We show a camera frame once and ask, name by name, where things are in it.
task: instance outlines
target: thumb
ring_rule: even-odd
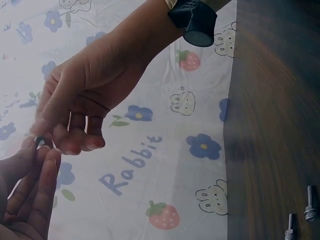
[[[0,177],[4,181],[7,195],[17,182],[31,169],[36,154],[36,143],[32,136],[23,140],[21,149],[12,157],[0,161]]]
[[[39,105],[36,110],[35,122],[30,132],[36,136],[51,133],[61,122],[66,110],[81,92],[85,81],[85,71],[80,64],[71,61],[65,64],[59,79],[51,77],[43,87]]]

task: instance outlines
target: black watch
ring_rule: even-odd
[[[178,29],[185,29],[188,43],[205,48],[214,44],[217,14],[201,0],[178,0],[168,16]]]

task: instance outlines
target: strawberry print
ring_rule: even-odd
[[[176,61],[179,63],[179,67],[185,71],[191,72],[199,68],[200,59],[193,51],[177,51]]]
[[[164,202],[154,204],[149,202],[150,207],[146,211],[149,222],[157,229],[170,230],[179,225],[180,217],[174,206]]]

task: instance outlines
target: wooden surface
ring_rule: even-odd
[[[307,186],[318,202],[320,190],[319,1],[237,2],[224,125],[228,240],[283,240],[289,213],[297,239],[320,240],[319,208],[317,221],[304,217]]]

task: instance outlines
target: small screw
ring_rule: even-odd
[[[305,207],[304,216],[307,222],[312,222],[316,218],[316,209],[314,206],[314,192],[313,187],[307,187],[307,198],[308,198],[308,205]]]
[[[42,136],[37,136],[35,138],[35,147],[38,148],[38,146],[43,146],[45,145],[45,138]]]
[[[294,215],[292,213],[289,214],[288,221],[288,230],[284,232],[284,240],[294,240]]]

